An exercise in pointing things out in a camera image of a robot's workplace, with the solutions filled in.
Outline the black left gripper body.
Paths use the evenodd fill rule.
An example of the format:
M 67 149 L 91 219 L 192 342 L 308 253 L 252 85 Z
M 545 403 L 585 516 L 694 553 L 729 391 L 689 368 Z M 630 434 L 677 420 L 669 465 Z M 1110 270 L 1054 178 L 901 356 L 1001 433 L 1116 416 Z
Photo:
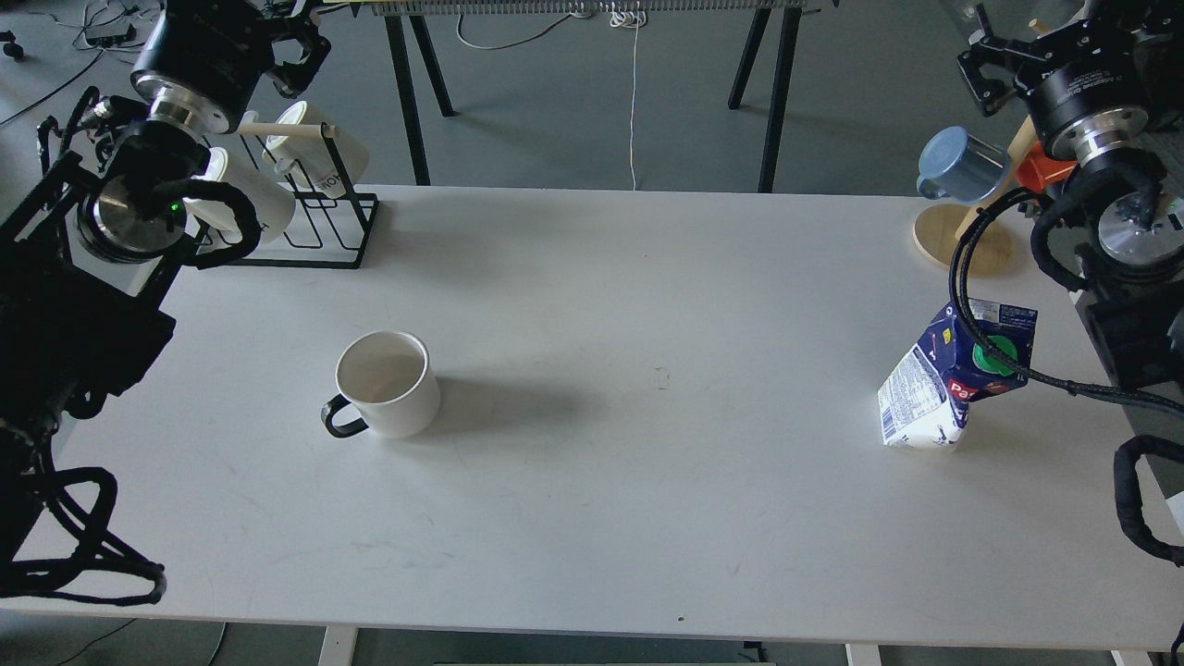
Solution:
M 131 68 L 148 119 L 172 126 L 237 126 L 263 77 L 300 90 L 300 64 L 279 62 L 285 20 L 253 1 L 166 1 Z

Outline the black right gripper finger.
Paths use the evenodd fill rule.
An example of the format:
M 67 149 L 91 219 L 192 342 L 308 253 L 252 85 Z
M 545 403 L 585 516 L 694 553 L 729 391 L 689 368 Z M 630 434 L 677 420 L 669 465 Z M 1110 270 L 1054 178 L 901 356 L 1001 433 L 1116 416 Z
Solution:
M 969 43 L 969 50 L 960 52 L 955 59 L 963 81 L 983 117 L 993 117 L 1015 96 L 1011 81 L 987 76 L 984 70 L 990 65 L 1011 73 L 1012 56 L 1009 55 L 1009 46 L 1008 39 L 977 33 L 976 41 Z

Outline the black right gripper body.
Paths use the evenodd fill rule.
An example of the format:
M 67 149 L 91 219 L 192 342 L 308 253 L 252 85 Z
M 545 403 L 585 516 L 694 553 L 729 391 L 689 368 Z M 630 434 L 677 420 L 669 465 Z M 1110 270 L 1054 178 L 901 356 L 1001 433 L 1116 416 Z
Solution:
M 1148 94 L 1134 62 L 1135 28 L 1147 1 L 1090 1 L 1083 18 L 1031 41 L 1009 39 L 1004 52 L 1040 140 L 1076 140 L 1087 119 L 1113 119 L 1130 134 L 1146 130 Z

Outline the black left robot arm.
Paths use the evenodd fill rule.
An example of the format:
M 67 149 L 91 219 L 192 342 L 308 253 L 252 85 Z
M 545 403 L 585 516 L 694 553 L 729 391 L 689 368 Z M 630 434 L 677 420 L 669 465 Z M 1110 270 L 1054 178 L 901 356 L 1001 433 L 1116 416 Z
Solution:
M 260 79 L 295 98 L 330 52 L 316 1 L 166 1 L 131 68 L 135 96 L 90 87 L 59 128 L 59 151 L 4 222 L 4 598 L 154 604 L 165 565 L 110 521 L 105 468 L 59 469 L 64 416 L 94 418 L 143 380 L 170 341 L 161 310 L 185 265 L 249 257 L 263 231 L 237 187 L 202 179 L 204 136 L 229 134 Z M 98 172 L 72 140 L 97 117 Z

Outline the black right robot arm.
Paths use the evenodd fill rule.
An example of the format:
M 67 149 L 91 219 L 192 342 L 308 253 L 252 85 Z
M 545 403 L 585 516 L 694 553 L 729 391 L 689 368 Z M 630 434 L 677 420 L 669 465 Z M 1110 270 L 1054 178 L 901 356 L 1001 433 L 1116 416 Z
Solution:
M 1180 191 L 1135 140 L 1180 119 L 1180 2 L 1086 1 L 1077 18 L 1027 41 L 993 32 L 973 9 L 958 56 L 986 117 L 1011 100 L 1027 105 L 1042 152 L 1077 166 L 1050 198 L 1027 187 L 982 207 L 958 241 L 948 290 L 955 319 L 990 359 L 1073 396 L 1180 417 L 1180 403 L 1151 388 L 1180 384 Z M 969 305 L 969 267 L 990 224 L 1034 201 L 1030 252 L 1054 283 L 1079 295 L 1092 346 L 1112 385 L 1041 374 L 982 332 Z

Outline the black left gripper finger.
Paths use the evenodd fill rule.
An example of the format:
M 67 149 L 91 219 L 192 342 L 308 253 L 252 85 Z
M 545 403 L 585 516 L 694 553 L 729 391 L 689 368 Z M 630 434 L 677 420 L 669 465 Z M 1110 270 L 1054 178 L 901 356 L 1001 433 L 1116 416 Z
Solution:
M 332 51 L 332 43 L 321 34 L 317 18 L 277 17 L 270 19 L 270 41 L 295 41 L 301 47 L 300 59 L 276 62 L 270 68 L 270 79 L 279 96 L 296 100 L 313 84 Z

